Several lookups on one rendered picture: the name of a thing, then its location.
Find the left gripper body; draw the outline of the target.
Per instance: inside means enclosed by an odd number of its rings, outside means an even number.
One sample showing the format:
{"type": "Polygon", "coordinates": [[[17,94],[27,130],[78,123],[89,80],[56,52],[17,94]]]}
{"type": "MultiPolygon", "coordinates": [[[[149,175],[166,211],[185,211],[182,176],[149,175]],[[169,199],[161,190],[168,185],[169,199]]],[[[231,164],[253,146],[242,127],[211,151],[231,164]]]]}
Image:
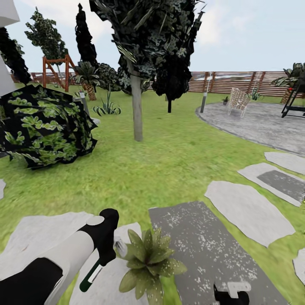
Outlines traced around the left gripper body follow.
{"type": "Polygon", "coordinates": [[[98,252],[100,254],[100,258],[102,258],[103,264],[106,265],[106,263],[112,261],[113,259],[116,259],[116,253],[114,251],[113,246],[113,240],[114,237],[107,242],[102,241],[98,246],[98,252]]]}

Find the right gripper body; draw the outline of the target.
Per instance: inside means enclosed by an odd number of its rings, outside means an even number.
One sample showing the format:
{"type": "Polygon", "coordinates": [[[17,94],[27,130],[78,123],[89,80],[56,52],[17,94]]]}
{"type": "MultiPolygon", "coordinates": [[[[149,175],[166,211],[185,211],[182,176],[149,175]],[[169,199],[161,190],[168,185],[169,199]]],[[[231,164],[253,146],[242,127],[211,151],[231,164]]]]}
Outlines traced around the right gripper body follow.
{"type": "Polygon", "coordinates": [[[238,299],[232,299],[228,292],[219,292],[220,305],[249,305],[248,296],[244,291],[238,291],[238,299]]]}

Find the insectifuge atomizer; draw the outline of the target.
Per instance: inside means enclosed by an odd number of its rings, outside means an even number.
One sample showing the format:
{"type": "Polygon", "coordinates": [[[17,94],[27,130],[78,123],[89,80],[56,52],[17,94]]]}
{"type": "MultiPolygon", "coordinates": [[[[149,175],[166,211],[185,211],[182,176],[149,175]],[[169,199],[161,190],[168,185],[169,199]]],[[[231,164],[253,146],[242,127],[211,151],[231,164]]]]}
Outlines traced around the insectifuge atomizer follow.
{"type": "Polygon", "coordinates": [[[86,292],[104,268],[102,258],[99,258],[90,272],[80,283],[80,290],[86,292]]]}

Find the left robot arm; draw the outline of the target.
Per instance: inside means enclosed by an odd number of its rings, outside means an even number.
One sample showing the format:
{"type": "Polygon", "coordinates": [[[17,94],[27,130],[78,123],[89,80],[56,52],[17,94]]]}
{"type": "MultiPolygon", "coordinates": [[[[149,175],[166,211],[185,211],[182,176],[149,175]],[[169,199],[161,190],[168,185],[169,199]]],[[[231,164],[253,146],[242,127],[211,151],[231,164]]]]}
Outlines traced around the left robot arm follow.
{"type": "Polygon", "coordinates": [[[114,236],[118,220],[117,210],[102,210],[21,272],[0,280],[0,305],[56,305],[96,248],[104,265],[116,259],[114,247],[125,257],[126,243],[114,236]]]}

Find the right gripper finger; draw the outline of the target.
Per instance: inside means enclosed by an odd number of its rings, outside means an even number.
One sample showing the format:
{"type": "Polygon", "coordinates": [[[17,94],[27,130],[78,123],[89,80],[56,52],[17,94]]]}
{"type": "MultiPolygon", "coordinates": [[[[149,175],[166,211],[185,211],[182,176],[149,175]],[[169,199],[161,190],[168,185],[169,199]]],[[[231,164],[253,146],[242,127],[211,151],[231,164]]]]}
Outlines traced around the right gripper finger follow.
{"type": "Polygon", "coordinates": [[[219,292],[225,292],[225,291],[217,291],[217,288],[215,288],[214,295],[215,295],[216,301],[219,301],[219,295],[218,295],[219,292]]]}

